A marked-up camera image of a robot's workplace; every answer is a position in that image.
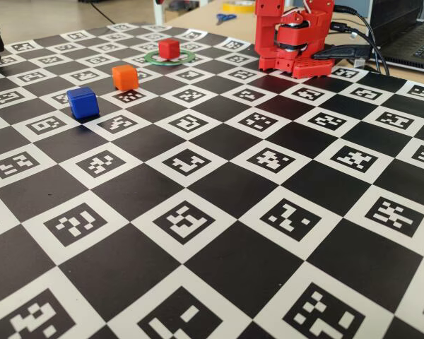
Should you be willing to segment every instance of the cube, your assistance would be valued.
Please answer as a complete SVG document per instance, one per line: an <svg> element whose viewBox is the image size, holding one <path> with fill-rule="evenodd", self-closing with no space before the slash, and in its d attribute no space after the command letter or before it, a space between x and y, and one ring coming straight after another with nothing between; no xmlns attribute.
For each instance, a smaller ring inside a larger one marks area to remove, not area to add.
<svg viewBox="0 0 424 339"><path fill-rule="evenodd" d="M158 42L158 54L164 59L175 59L181 55L179 41L174 39L165 39Z"/></svg>
<svg viewBox="0 0 424 339"><path fill-rule="evenodd" d="M68 90L68 101L76 119L88 118L99 114L98 99L89 87Z"/></svg>
<svg viewBox="0 0 424 339"><path fill-rule="evenodd" d="M133 90L139 87L139 77L131 65L112 68L113 83L118 90Z"/></svg>

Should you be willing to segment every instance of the red cube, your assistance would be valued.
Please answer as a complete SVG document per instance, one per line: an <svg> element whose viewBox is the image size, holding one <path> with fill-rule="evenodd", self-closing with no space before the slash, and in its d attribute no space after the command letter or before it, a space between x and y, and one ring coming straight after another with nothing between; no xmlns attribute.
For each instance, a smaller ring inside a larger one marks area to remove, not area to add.
<svg viewBox="0 0 424 339"><path fill-rule="evenodd" d="M174 39L165 39L158 42L158 53L161 58L175 59L181 55L179 41Z"/></svg>

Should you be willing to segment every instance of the red plastic part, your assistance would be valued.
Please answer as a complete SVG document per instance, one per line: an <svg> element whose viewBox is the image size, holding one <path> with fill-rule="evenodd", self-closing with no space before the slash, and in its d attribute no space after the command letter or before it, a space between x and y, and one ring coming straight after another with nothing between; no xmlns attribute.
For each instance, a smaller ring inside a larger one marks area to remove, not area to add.
<svg viewBox="0 0 424 339"><path fill-rule="evenodd" d="M293 11L283 16L284 0L256 0L256 38L259 68L279 69L294 78L331 73L334 60L314 60L328 35L334 0L308 0L311 13ZM278 26L277 43L274 41Z"/></svg>
<svg viewBox="0 0 424 339"><path fill-rule="evenodd" d="M158 53L164 59L175 59L180 54L179 41L174 39L165 39L158 42Z"/></svg>

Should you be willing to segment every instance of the scissors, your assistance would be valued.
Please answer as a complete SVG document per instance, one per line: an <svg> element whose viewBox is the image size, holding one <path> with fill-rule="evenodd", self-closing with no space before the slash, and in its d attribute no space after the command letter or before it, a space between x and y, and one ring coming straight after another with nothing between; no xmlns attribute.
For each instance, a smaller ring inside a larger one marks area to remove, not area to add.
<svg viewBox="0 0 424 339"><path fill-rule="evenodd" d="M225 21L231 20L231 19L236 19L236 15L235 14L217 14L217 25L221 25L222 23L224 23Z"/></svg>

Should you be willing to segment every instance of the orange cube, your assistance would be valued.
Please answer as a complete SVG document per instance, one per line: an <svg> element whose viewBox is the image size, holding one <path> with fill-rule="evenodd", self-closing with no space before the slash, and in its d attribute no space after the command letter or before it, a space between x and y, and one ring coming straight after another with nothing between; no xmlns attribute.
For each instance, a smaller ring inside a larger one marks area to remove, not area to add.
<svg viewBox="0 0 424 339"><path fill-rule="evenodd" d="M136 69L130 65L112 68L113 83L118 90L133 90L139 87Z"/></svg>

